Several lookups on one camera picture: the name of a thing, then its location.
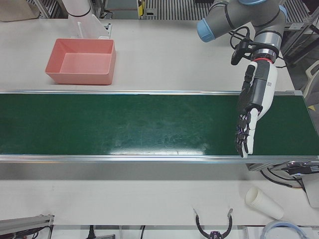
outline pink tray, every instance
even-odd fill
[[[59,84],[109,85],[115,58],[113,40],[57,39],[45,72]]]

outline white paper cup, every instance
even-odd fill
[[[245,203],[277,220],[284,216],[284,209],[257,187],[252,187],[246,194]]]

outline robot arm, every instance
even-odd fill
[[[199,37],[208,42],[251,22],[256,34],[253,42],[242,41],[236,46],[232,64],[236,65],[245,53],[251,60],[245,73],[239,96],[236,149],[242,157],[253,153],[257,120],[270,108],[277,81],[278,57],[287,12],[276,0],[220,0],[206,18],[197,24]]]

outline red ring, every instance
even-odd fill
[[[268,59],[268,58],[257,58],[257,59],[255,59],[254,61],[259,61],[259,60],[265,60],[265,61],[268,61],[268,62],[270,62],[271,64],[273,64],[273,62],[272,62],[270,59]]]

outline white table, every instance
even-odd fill
[[[0,22],[2,90],[239,91],[248,61],[231,66],[229,36],[199,40],[192,21],[112,20],[117,51],[110,86],[57,85],[44,69],[66,20]],[[293,90],[279,69],[277,91]],[[0,220],[55,214],[58,225],[265,225],[244,195],[257,185],[285,209],[285,219],[319,225],[302,190],[274,185],[245,165],[0,164]]]
[[[110,86],[57,85],[44,73],[55,39],[68,38],[65,19],[0,22],[3,90],[240,91],[248,61],[230,64],[229,35],[202,42],[195,21],[112,20],[117,59]],[[278,65],[284,65],[280,59]],[[278,69],[276,90],[294,90]]]

